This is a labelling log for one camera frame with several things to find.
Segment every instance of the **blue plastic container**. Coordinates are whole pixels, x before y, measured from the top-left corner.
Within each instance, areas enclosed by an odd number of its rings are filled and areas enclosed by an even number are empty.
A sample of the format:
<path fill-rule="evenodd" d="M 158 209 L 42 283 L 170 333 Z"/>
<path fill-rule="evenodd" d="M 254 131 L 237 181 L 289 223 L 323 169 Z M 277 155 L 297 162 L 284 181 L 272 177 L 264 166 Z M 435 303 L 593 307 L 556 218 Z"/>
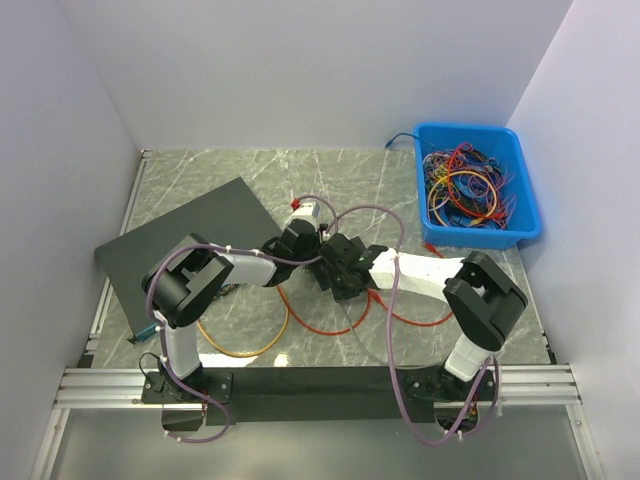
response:
<path fill-rule="evenodd" d="M 514 246 L 519 240 L 534 238 L 540 234 L 540 214 L 520 141 L 515 132 L 504 127 L 484 125 L 420 123 L 414 128 L 413 134 L 420 138 L 415 140 L 416 173 L 422 238 L 425 242 L 453 247 L 504 250 Z M 441 150 L 454 149 L 461 143 L 468 142 L 485 155 L 494 157 L 507 172 L 515 174 L 513 180 L 502 189 L 505 195 L 516 195 L 516 207 L 507 230 L 443 227 L 429 222 L 422 160 L 433 151 L 433 147 L 426 142 Z"/>

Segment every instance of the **gray marble surface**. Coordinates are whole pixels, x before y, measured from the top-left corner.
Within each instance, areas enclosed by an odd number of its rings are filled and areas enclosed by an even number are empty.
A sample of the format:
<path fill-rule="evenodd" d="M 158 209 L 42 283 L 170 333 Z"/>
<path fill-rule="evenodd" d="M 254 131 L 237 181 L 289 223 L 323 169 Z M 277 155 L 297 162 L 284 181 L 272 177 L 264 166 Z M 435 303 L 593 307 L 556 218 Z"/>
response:
<path fill-rule="evenodd" d="M 211 189 L 242 176 L 277 223 L 290 214 L 294 196 L 316 193 L 330 199 L 338 211 L 375 203 L 397 212 L 407 235 L 403 251 L 430 255 L 421 245 L 420 221 L 414 167 L 410 150 L 204 150 L 157 151 L 145 160 L 137 199 L 128 229 L 136 228 Z M 321 219 L 329 219 L 326 209 Z M 395 221 L 387 215 L 362 211 L 342 222 L 347 235 L 359 235 L 365 244 L 393 245 L 398 236 Z M 442 248 L 447 257 L 465 256 L 469 250 Z M 526 274 L 516 248 L 488 251 L 532 300 Z M 294 310 L 307 323 L 324 330 L 348 326 L 344 310 L 329 292 L 320 292 L 311 274 L 298 269 L 283 284 Z M 388 294 L 382 293 L 388 300 Z M 356 299 L 347 309 L 355 320 L 365 307 Z M 448 311 L 435 299 L 400 292 L 396 312 L 416 321 L 433 321 Z M 275 289 L 243 286 L 215 302 L 202 319 L 204 328 L 223 347 L 255 351 L 266 345 L 282 325 L 285 308 Z M 386 358 L 385 312 L 373 304 L 367 319 L 357 328 L 364 344 Z M 126 317 L 112 295 L 94 368 L 131 368 L 145 351 L 159 353 L 158 339 L 131 345 Z M 393 342 L 400 364 L 441 362 L 460 335 L 455 319 L 433 328 L 420 328 L 395 321 Z M 533 301 L 516 325 L 500 353 L 505 364 L 549 363 L 546 340 Z M 198 348 L 205 365 L 220 366 L 336 366 L 371 365 L 352 333 L 326 337 L 305 330 L 293 318 L 280 341 L 265 354 L 249 359 L 229 359 L 199 335 Z"/>

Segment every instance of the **bundle of wires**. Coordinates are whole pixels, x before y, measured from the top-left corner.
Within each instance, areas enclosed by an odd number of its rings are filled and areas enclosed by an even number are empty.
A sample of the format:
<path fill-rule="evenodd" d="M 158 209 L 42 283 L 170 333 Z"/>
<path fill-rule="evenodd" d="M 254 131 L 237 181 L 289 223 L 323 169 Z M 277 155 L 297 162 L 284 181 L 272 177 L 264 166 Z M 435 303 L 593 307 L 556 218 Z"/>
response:
<path fill-rule="evenodd" d="M 513 175 L 494 158 L 469 143 L 454 150 L 436 150 L 423 162 L 427 190 L 427 218 L 445 227 L 504 230 L 516 206 L 514 194 L 503 187 Z"/>
<path fill-rule="evenodd" d="M 400 252 L 400 248 L 403 244 L 404 241 L 404 237 L 405 237 L 405 228 L 404 228 L 404 223 L 402 222 L 402 220 L 400 219 L 400 217 L 393 211 L 387 209 L 387 208 L 383 208 L 383 207 L 379 207 L 377 205 L 359 205 L 356 207 L 352 207 L 348 210 L 345 210 L 344 212 L 342 212 L 340 215 L 336 214 L 335 209 L 333 208 L 333 206 L 329 203 L 328 200 L 322 198 L 322 197 L 318 197 L 315 195 L 305 195 L 302 197 L 299 197 L 298 200 L 303 200 L 305 198 L 314 198 L 318 201 L 320 201 L 321 203 L 324 203 L 329 210 L 331 211 L 332 215 L 333 215 L 333 223 L 331 225 L 329 225 L 328 230 L 331 230 L 332 227 L 335 228 L 335 232 L 338 231 L 338 221 L 345 217 L 346 215 L 355 212 L 355 211 L 359 211 L 359 210 L 378 210 L 381 211 L 387 215 L 390 215 L 392 218 L 394 218 L 397 222 L 398 222 L 398 226 L 400 228 L 400 234 L 399 234 L 399 238 L 398 241 L 395 245 L 395 250 L 396 252 Z M 168 348 L 167 348 L 167 338 L 165 335 L 165 329 L 167 328 L 167 321 L 164 317 L 162 316 L 158 316 L 155 308 L 154 308 L 154 303 L 153 303 L 153 298 L 156 292 L 156 289 L 158 288 L 158 281 L 160 279 L 160 276 L 166 271 L 167 266 L 175 259 L 177 258 L 179 255 L 190 251 L 190 250 L 205 250 L 205 251 L 214 251 L 214 252 L 218 252 L 218 253 L 226 253 L 226 254 L 234 254 L 234 255 L 243 255 L 243 256 L 256 256 L 256 257 L 260 257 L 260 258 L 264 258 L 267 260 L 271 260 L 277 263 L 283 263 L 286 265 L 294 265 L 294 266 L 302 266 L 302 265 L 310 265 L 318 260 L 320 260 L 321 258 L 318 257 L 314 257 L 314 258 L 310 258 L 308 260 L 303 260 L 303 261 L 292 261 L 292 260 L 287 260 L 287 259 L 283 259 L 283 258 L 277 258 L 277 257 L 273 257 L 271 255 L 267 255 L 259 250 L 243 250 L 243 249 L 237 249 L 237 248 L 233 248 L 231 246 L 227 246 L 227 247 L 222 247 L 220 245 L 214 245 L 214 244 L 195 244 L 195 245 L 189 245 L 189 246 L 185 246 L 185 247 L 181 247 L 178 248 L 177 250 L 175 250 L 174 252 L 172 252 L 160 265 L 160 267 L 158 268 L 158 273 L 153 277 L 153 279 L 151 280 L 151 283 L 149 285 L 149 290 L 147 292 L 147 298 L 146 298 L 146 302 L 145 302 L 145 310 L 147 315 L 149 316 L 149 318 L 151 318 L 155 323 L 156 323 L 156 330 L 159 333 L 160 336 L 160 348 L 162 351 L 162 356 L 159 357 L 160 361 L 162 362 L 162 365 L 164 366 L 164 368 L 166 369 L 167 373 L 169 374 L 169 376 L 171 377 L 171 379 L 175 382 L 176 385 L 178 385 L 180 388 L 182 388 L 184 391 L 191 393 L 192 395 L 195 395 L 196 397 L 200 398 L 201 400 L 203 400 L 206 403 L 209 403 L 213 406 L 215 406 L 216 408 L 218 408 L 224 415 L 225 417 L 225 424 L 222 427 L 222 429 L 217 432 L 216 434 L 210 436 L 210 437 L 206 437 L 206 438 L 185 438 L 182 437 L 174 432 L 165 432 L 166 435 L 175 438 L 177 441 L 179 442 L 184 442 L 184 443 L 206 443 L 206 442 L 210 442 L 212 440 L 216 440 L 218 438 L 220 438 L 222 435 L 224 435 L 226 433 L 226 431 L 229 429 L 229 427 L 231 426 L 231 413 L 229 412 L 229 410 L 227 409 L 226 406 L 222 405 L 218 400 L 216 400 L 215 398 L 211 397 L 210 395 L 208 395 L 207 393 L 203 393 L 203 392 L 199 392 L 193 388 L 191 388 L 190 386 L 186 385 L 180 378 L 178 378 L 178 376 L 176 375 L 175 371 L 173 370 L 172 366 L 171 366 L 171 359 L 168 357 Z M 482 368 L 480 368 L 480 370 L 478 371 L 476 378 L 473 382 L 473 384 L 471 385 L 471 388 L 469 390 L 469 393 L 467 395 L 467 398 L 462 406 L 462 409 L 460 410 L 460 413 L 458 414 L 456 420 L 453 422 L 453 425 L 451 426 L 450 430 L 447 431 L 444 435 L 444 437 L 440 438 L 439 440 L 429 440 L 428 438 L 426 438 L 418 429 L 418 427 L 411 421 L 411 418 L 409 417 L 409 413 L 407 411 L 407 407 L 405 405 L 405 400 L 402 394 L 402 388 L 400 386 L 400 382 L 398 381 L 398 375 L 397 375 L 397 367 L 396 367 L 396 363 L 395 363 L 395 359 L 394 359 L 394 355 L 393 355 L 393 345 L 392 345 L 392 323 L 393 323 L 393 309 L 395 306 L 395 302 L 396 302 L 396 297 L 398 294 L 398 284 L 400 281 L 400 262 L 399 262 L 399 258 L 398 256 L 395 257 L 394 259 L 394 267 L 395 267 L 395 271 L 394 271 L 394 281 L 393 281 L 393 287 L 391 288 L 391 297 L 389 299 L 389 305 L 388 305 L 388 309 L 387 309 L 387 319 L 386 319 L 386 339 L 387 339 L 387 364 L 389 366 L 389 373 L 390 373 L 390 377 L 391 377 L 391 385 L 392 385 L 392 389 L 393 389 L 393 393 L 394 396 L 396 398 L 397 404 L 398 404 L 398 409 L 400 411 L 400 414 L 403 418 L 403 420 L 405 421 L 405 423 L 407 424 L 407 426 L 409 427 L 411 433 L 414 435 L 414 437 L 423 445 L 426 446 L 430 446 L 430 447 L 437 447 L 440 446 L 442 444 L 444 444 L 445 442 L 447 442 L 449 439 L 453 438 L 454 435 L 457 434 L 457 430 L 458 427 L 460 426 L 460 424 L 462 423 L 464 417 L 466 416 L 466 413 L 468 411 L 468 409 L 471 407 L 471 404 L 473 402 L 473 399 L 476 395 L 476 391 L 478 390 L 478 387 L 480 385 L 480 382 L 482 381 L 485 372 L 487 371 L 487 367 L 489 366 L 489 359 L 487 359 L 487 361 L 484 363 L 484 365 L 482 366 Z M 478 431 L 487 421 L 487 419 L 491 416 L 491 414 L 495 411 L 495 407 L 497 405 L 497 401 L 498 401 L 498 397 L 499 397 L 499 385 L 500 385 L 500 379 L 499 379 L 499 368 L 498 368 L 498 363 L 495 357 L 493 357 L 493 364 L 495 367 L 494 370 L 494 376 L 495 376 L 495 393 L 494 393 L 494 398 L 493 398 L 493 402 L 491 403 L 491 407 L 490 407 L 490 411 L 489 414 L 482 419 L 482 421 L 470 432 L 467 432 L 465 435 L 469 435 L 471 433 L 474 433 L 476 431 Z"/>

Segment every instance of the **wall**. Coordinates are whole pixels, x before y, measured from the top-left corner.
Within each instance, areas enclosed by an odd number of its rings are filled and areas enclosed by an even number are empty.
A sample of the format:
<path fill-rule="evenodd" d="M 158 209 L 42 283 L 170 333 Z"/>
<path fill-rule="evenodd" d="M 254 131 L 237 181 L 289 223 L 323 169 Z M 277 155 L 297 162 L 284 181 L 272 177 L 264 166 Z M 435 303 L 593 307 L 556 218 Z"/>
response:
<path fill-rule="evenodd" d="M 509 126 L 546 234 L 523 251 L 610 479 L 638 478 L 640 3 L 576 0 Z"/>
<path fill-rule="evenodd" d="M 139 153 L 52 0 L 0 15 L 0 477 L 31 472 L 77 362 Z"/>
<path fill-rule="evenodd" d="M 571 0 L 60 0 L 144 148 L 504 125 Z"/>

